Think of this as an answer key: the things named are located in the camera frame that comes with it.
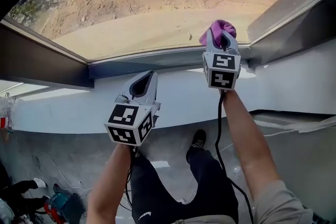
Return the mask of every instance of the glass pane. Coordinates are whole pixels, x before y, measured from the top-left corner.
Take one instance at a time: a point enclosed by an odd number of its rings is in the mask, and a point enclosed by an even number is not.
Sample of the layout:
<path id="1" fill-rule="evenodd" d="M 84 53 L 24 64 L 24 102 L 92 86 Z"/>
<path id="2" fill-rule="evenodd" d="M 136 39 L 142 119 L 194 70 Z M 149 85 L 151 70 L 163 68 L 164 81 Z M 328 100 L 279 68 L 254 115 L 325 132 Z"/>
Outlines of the glass pane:
<path id="1" fill-rule="evenodd" d="M 216 19 L 247 26 L 277 0 L 20 0 L 8 16 L 87 58 L 199 46 Z"/>

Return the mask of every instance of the forearm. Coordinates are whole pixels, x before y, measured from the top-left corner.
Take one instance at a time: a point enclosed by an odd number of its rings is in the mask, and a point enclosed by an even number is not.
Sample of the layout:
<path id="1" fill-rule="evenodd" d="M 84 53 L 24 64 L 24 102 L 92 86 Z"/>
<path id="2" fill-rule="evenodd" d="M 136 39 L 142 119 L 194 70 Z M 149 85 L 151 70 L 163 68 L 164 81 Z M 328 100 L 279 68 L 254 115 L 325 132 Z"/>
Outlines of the forearm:
<path id="1" fill-rule="evenodd" d="M 269 182 L 279 179 L 266 140 L 235 91 L 223 102 L 233 144 L 253 199 Z"/>
<path id="2" fill-rule="evenodd" d="M 114 223 L 118 205 L 126 186 L 130 163 L 129 146 L 118 144 L 90 193 L 88 223 L 100 222 L 95 219 L 95 216 L 103 220 L 102 222 Z"/>

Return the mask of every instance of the fiducial marker cube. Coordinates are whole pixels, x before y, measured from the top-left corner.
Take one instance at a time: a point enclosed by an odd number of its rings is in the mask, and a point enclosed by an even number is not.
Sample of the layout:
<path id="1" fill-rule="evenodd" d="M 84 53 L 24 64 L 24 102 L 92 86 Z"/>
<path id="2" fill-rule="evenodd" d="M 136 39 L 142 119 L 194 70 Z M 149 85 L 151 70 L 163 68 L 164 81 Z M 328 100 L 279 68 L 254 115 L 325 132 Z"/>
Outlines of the fiducial marker cube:
<path id="1" fill-rule="evenodd" d="M 104 125 L 113 142 L 140 146 L 154 125 L 152 107 L 115 103 Z"/>
<path id="2" fill-rule="evenodd" d="M 208 86 L 234 90 L 239 75 L 240 55 L 223 52 L 204 52 L 203 68 Z"/>

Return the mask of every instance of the person's leg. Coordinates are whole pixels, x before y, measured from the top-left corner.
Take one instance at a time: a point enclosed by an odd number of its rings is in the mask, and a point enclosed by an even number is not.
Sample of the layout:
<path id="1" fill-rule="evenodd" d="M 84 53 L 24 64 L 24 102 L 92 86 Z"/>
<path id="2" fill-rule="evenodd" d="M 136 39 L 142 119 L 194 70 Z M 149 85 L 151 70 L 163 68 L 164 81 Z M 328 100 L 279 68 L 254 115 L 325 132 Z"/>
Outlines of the person's leg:
<path id="1" fill-rule="evenodd" d="M 19 199 L 15 201 L 15 204 L 10 204 L 11 208 L 14 208 L 17 215 L 24 215 L 31 212 L 34 212 L 44 206 L 44 203 L 48 200 L 47 196 L 42 198 L 33 198 L 33 199 Z"/>
<path id="2" fill-rule="evenodd" d="M 195 134 L 197 146 L 191 147 L 187 154 L 190 169 L 198 183 L 194 200 L 188 204 L 188 212 L 197 212 L 199 216 L 227 215 L 238 223 L 238 201 L 232 184 L 217 160 L 209 151 L 203 149 L 205 132 L 199 130 Z"/>
<path id="3" fill-rule="evenodd" d="M 132 217 L 136 224 L 173 223 L 183 207 L 165 189 L 143 155 L 134 158 L 131 174 Z"/>
<path id="4" fill-rule="evenodd" d="M 22 193 L 25 193 L 29 189 L 36 188 L 38 188 L 38 186 L 34 180 L 21 181 L 0 190 L 0 198 L 4 198 L 5 200 L 7 200 L 10 199 L 12 196 L 18 196 Z"/>

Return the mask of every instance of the purple fabric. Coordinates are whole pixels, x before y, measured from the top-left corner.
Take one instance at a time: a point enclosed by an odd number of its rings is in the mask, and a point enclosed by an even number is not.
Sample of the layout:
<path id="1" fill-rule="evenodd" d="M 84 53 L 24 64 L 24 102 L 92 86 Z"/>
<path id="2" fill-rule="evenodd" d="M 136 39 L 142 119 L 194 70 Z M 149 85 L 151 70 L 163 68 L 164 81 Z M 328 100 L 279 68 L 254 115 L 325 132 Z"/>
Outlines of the purple fabric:
<path id="1" fill-rule="evenodd" d="M 210 26 L 212 32 L 214 33 L 216 45 L 220 47 L 222 31 L 225 30 L 230 33 L 234 38 L 237 37 L 235 27 L 225 20 L 215 20 Z M 199 38 L 199 43 L 206 46 L 206 32 Z"/>

